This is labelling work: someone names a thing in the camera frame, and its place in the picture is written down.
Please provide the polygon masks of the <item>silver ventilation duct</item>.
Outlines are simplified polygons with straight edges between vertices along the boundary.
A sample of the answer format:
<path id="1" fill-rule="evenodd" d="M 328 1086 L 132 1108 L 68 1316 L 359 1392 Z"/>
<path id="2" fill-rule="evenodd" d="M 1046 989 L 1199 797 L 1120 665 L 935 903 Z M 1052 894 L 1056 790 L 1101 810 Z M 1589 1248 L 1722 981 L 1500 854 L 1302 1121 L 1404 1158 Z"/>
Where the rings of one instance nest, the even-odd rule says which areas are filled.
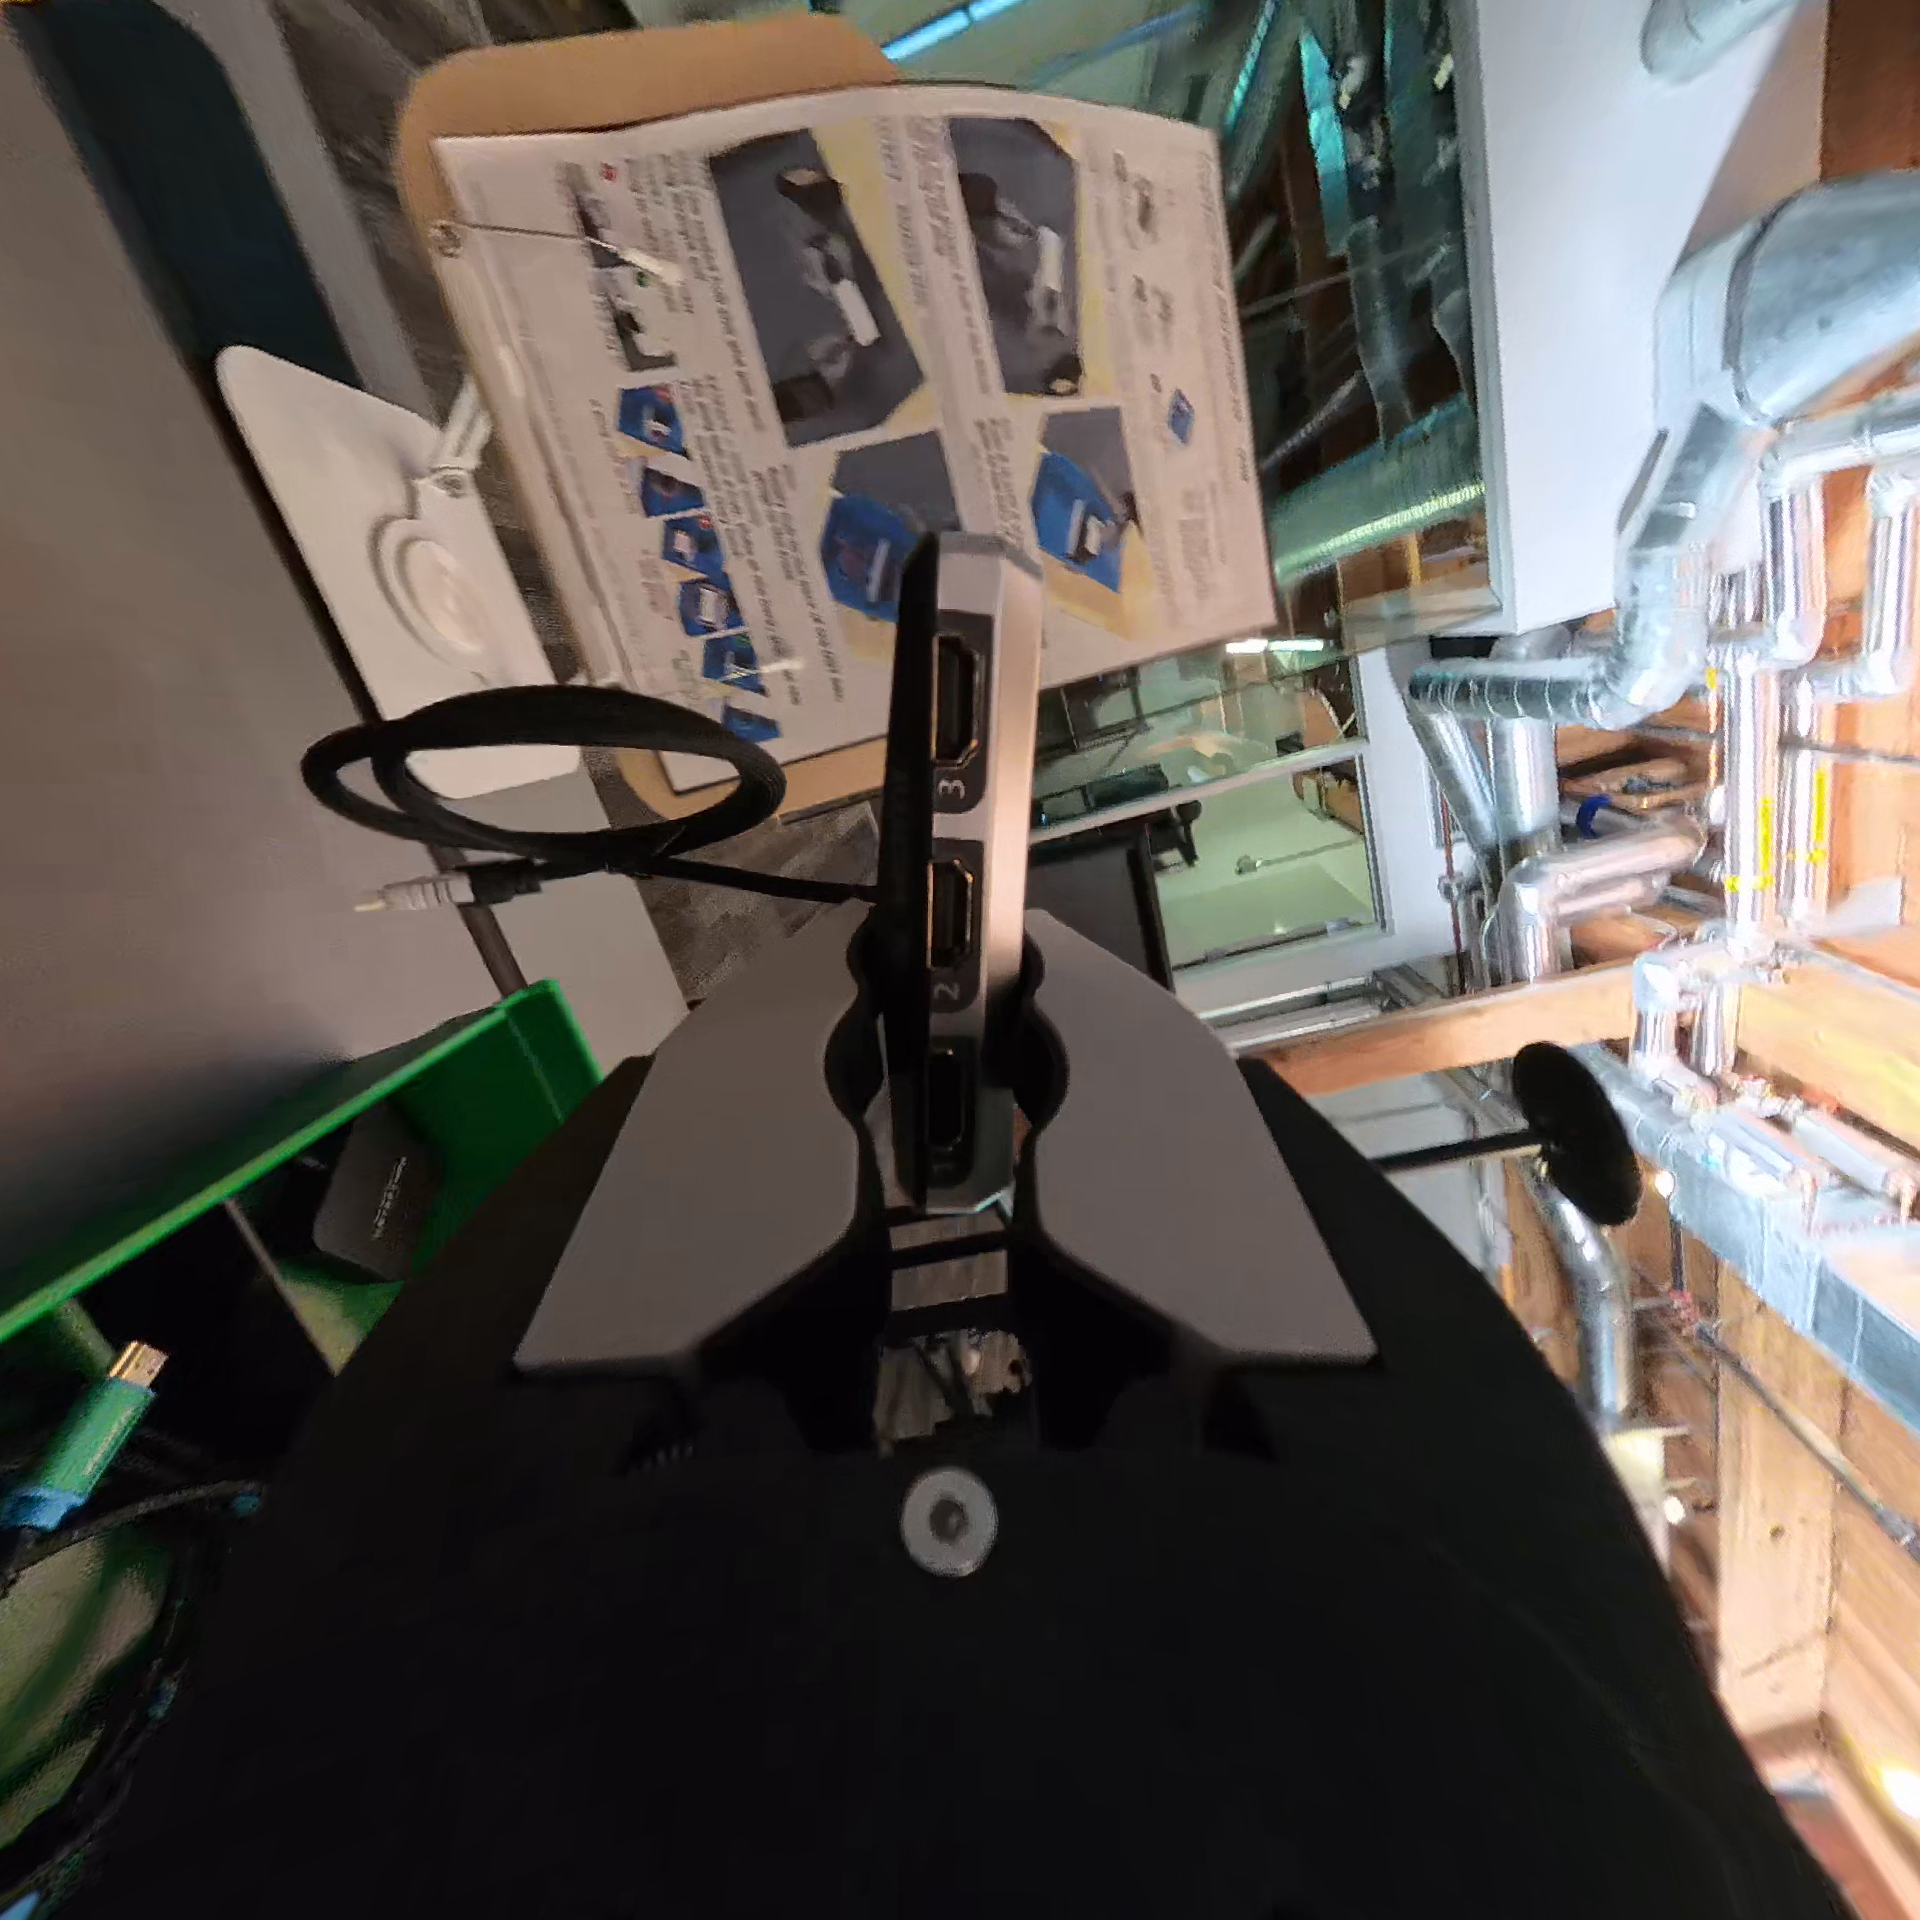
<path id="1" fill-rule="evenodd" d="M 1548 653 L 1430 663 L 1408 712 L 1435 772 L 1477 724 L 1623 732 L 1718 685 L 1724 942 L 1780 925 L 1784 693 L 1886 698 L 1912 661 L 1915 388 L 1836 409 L 1915 344 L 1915 170 L 1814 182 L 1693 250 L 1652 324 L 1652 439 L 1615 520 L 1613 621 Z M 1870 472 L 1860 644 L 1828 625 L 1823 486 Z"/>
<path id="2" fill-rule="evenodd" d="M 1551 937 L 1640 905 L 1645 854 L 1606 872 L 1566 847 L 1578 877 L 1519 933 L 1479 937 L 1524 1039 L 1587 1052 L 1627 1142 L 1663 1176 L 1671 1223 L 1888 1420 L 1915 1434 L 1915 982 L 1832 944 L 1718 924 L 1667 933 L 1613 966 L 1574 968 Z"/>

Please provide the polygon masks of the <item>white stand base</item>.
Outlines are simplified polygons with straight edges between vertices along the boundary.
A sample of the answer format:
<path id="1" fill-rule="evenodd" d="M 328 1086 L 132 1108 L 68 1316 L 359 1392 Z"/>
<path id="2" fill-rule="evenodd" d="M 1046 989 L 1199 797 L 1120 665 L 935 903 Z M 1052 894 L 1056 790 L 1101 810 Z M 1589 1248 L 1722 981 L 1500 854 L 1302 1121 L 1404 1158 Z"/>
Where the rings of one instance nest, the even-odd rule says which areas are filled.
<path id="1" fill-rule="evenodd" d="M 215 377 L 376 714 L 558 682 L 478 486 L 472 380 L 431 423 L 248 344 Z"/>

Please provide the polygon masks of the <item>black monitor on stand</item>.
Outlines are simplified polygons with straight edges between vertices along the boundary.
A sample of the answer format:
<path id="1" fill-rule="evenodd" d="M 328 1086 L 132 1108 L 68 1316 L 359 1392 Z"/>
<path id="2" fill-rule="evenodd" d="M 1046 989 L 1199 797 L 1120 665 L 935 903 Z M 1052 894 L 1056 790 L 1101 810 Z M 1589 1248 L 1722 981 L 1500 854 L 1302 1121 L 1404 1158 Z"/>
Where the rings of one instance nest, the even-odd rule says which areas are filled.
<path id="1" fill-rule="evenodd" d="M 1157 871 L 1147 820 L 1107 823 L 1036 844 L 1024 897 L 1172 991 Z"/>

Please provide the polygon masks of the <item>printed instruction sheet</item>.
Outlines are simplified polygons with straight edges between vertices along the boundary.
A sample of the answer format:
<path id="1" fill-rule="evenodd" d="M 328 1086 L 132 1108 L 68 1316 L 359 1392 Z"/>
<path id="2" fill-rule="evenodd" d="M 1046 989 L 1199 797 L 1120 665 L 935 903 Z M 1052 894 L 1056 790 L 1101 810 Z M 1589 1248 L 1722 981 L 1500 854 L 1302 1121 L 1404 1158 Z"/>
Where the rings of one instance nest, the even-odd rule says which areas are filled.
<path id="1" fill-rule="evenodd" d="M 1275 625 L 1212 133 L 886 84 L 429 150 L 591 668 L 796 789 L 879 744 L 926 536 L 1024 554 L 1044 687 Z"/>

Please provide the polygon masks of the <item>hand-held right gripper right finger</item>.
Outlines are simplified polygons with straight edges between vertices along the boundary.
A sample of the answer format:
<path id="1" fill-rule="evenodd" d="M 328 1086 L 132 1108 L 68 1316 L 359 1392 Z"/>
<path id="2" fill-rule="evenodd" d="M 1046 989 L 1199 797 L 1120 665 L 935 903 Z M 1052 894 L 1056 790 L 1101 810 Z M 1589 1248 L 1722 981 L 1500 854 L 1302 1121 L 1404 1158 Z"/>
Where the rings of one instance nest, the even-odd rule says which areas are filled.
<path id="1" fill-rule="evenodd" d="M 1172 991 L 1050 911 L 1046 1116 L 1027 1164 L 1046 1248 L 1227 1362 L 1364 1365 L 1376 1338 L 1235 1056 Z"/>

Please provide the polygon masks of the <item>instruction sheet on stand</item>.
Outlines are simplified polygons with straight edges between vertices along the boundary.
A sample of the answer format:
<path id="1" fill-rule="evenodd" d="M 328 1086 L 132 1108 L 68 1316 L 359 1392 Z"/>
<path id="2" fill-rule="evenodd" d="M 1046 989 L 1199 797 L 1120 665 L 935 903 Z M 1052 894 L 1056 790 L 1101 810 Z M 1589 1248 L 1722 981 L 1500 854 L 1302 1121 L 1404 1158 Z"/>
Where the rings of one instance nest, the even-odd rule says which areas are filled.
<path id="1" fill-rule="evenodd" d="M 404 95 L 391 146 L 400 206 L 487 404 L 512 502 L 590 680 L 618 678 L 615 625 L 596 601 L 583 541 L 539 448 L 524 374 L 482 300 L 472 245 L 437 157 L 438 141 L 596 135 L 901 81 L 903 71 L 844 18 L 775 14 L 471 47 L 431 64 Z"/>

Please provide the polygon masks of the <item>black square adapter hub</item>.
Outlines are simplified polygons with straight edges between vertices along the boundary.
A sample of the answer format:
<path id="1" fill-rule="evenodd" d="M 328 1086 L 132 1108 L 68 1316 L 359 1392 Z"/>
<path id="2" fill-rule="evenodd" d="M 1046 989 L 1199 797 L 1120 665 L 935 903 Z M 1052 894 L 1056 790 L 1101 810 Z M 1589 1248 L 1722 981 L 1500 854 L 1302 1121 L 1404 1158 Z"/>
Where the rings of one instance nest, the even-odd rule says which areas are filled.
<path id="1" fill-rule="evenodd" d="M 461 1168 L 427 1112 L 388 1095 L 301 1154 L 304 1249 L 328 1279 L 398 1287 L 423 1272 L 451 1229 Z"/>

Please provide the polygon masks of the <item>black round base stand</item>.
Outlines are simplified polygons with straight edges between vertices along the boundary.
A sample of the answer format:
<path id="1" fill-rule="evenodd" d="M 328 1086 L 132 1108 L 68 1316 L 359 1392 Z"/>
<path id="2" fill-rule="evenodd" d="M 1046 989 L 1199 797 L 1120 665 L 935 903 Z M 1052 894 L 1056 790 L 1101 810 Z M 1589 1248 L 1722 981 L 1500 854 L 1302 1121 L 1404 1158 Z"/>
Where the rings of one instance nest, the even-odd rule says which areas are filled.
<path id="1" fill-rule="evenodd" d="M 1528 1042 L 1511 1057 L 1522 1127 L 1386 1154 L 1391 1176 L 1472 1160 L 1536 1158 L 1548 1184 L 1594 1224 L 1624 1224 L 1640 1207 L 1640 1164 L 1600 1079 L 1570 1048 Z"/>

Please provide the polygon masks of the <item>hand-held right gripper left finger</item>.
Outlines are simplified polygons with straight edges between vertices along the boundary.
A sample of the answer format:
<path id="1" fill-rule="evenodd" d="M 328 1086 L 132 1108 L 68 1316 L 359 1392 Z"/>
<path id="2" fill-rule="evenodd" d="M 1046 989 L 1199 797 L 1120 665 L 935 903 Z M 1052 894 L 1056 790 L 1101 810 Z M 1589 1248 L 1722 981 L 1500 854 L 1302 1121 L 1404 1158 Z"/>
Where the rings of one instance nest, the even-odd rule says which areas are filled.
<path id="1" fill-rule="evenodd" d="M 664 1038 L 518 1338 L 524 1375 L 682 1373 L 875 1208 L 863 928 L 813 918 Z"/>

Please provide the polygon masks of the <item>green plastic bin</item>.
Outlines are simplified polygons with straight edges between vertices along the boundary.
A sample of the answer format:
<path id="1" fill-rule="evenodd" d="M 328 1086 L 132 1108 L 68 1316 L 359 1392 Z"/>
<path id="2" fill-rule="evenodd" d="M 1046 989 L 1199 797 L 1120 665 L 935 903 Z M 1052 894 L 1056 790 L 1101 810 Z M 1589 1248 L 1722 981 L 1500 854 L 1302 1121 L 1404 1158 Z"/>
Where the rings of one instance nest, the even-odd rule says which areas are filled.
<path id="1" fill-rule="evenodd" d="M 5 1272 L 5 1440 L 62 1417 L 139 1344 L 163 1356 L 158 1429 L 267 1484 L 402 1288 L 346 1284 L 314 1264 L 298 1218 L 306 1146 L 384 1096 L 424 1111 L 461 1168 L 440 1249 L 602 1079 L 563 989 L 538 982 L 288 1095 Z M 85 1841 L 158 1718 L 124 1765 L 5 1845 L 7 1873 Z"/>

